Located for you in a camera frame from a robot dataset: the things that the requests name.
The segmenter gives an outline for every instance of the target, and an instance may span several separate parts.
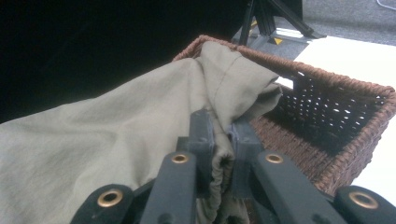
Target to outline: black metal leg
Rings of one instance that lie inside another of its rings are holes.
[[[255,16],[260,34],[270,36],[276,29],[271,5],[266,0],[259,0],[255,9]]]
[[[326,35],[321,35],[309,27],[303,22],[293,11],[291,11],[282,1],[280,0],[261,0],[268,1],[288,22],[290,22],[301,34],[305,37],[310,38],[323,38]]]
[[[251,0],[247,4],[247,10],[245,13],[244,24],[242,26],[241,36],[239,38],[239,45],[246,45],[248,43],[248,33],[250,31],[251,22],[253,21],[255,5],[256,5],[255,0]]]

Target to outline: yellow tag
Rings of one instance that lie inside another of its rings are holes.
[[[282,42],[282,39],[274,38],[274,40],[277,45],[279,45]]]

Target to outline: white surface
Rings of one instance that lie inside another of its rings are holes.
[[[396,89],[396,47],[327,37],[315,40],[295,60],[340,75],[370,81]],[[396,205],[396,119],[382,139],[361,175],[352,185],[370,189]]]

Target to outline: khaki cloth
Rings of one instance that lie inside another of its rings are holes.
[[[69,223],[94,190],[139,188],[156,177],[177,138],[188,136],[190,114],[203,108],[214,123],[216,148],[211,197],[197,201],[197,222],[227,216],[248,222],[243,202],[226,191],[232,163],[220,162],[233,161],[226,131],[241,115],[254,118],[276,106],[276,79],[240,53],[206,42],[197,59],[169,63],[95,99],[1,124],[0,222]]]

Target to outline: gray floor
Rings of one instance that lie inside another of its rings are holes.
[[[396,0],[380,0],[396,7]],[[396,11],[381,7],[376,0],[303,0],[304,22],[318,33],[347,39],[396,46]],[[276,17],[277,28],[294,29]],[[294,60],[307,44],[284,39],[279,45],[257,39],[253,29],[247,45],[253,49]],[[237,42],[239,32],[233,42]]]

